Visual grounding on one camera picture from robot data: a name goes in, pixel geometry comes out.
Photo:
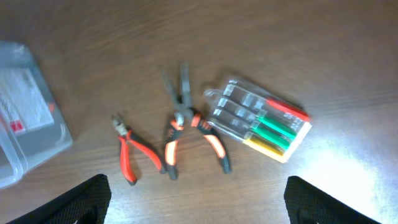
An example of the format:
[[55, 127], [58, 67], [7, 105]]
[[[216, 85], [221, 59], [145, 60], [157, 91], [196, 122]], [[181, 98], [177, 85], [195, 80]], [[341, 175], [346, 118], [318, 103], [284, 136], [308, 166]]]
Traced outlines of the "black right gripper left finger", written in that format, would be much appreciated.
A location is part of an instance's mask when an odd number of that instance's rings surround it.
[[103, 224], [110, 200], [108, 177], [98, 174], [11, 223]]

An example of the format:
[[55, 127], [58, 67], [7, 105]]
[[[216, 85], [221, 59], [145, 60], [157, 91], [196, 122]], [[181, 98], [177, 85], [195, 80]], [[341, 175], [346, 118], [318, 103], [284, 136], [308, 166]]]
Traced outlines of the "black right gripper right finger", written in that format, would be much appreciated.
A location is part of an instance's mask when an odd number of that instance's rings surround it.
[[287, 179], [284, 201], [292, 224], [378, 224], [298, 176]]

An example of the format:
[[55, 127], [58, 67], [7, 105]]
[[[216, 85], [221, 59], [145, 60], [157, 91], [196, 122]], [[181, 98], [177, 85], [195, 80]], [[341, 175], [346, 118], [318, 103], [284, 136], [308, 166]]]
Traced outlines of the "clear screwdriver set case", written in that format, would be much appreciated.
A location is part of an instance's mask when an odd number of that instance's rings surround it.
[[219, 132], [285, 163], [312, 128], [298, 105], [239, 77], [204, 91], [208, 123]]

